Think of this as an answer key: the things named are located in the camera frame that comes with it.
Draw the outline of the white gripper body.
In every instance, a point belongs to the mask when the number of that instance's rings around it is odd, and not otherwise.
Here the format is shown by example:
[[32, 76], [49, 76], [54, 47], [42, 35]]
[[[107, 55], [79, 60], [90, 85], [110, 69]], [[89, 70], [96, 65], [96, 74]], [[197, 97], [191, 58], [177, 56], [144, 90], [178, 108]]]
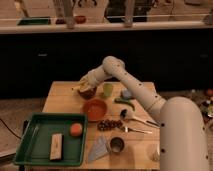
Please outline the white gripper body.
[[96, 79], [91, 75], [85, 75], [80, 79], [79, 84], [89, 84], [91, 87], [95, 88]]

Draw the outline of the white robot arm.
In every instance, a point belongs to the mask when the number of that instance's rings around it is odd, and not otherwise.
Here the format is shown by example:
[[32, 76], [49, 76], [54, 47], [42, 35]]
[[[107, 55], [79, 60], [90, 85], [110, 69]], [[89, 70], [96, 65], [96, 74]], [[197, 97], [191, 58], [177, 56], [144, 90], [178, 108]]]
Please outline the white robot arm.
[[160, 171], [210, 171], [206, 129], [199, 107], [185, 97], [165, 100], [125, 70], [122, 60], [107, 56], [80, 81], [85, 92], [117, 78], [160, 126]]

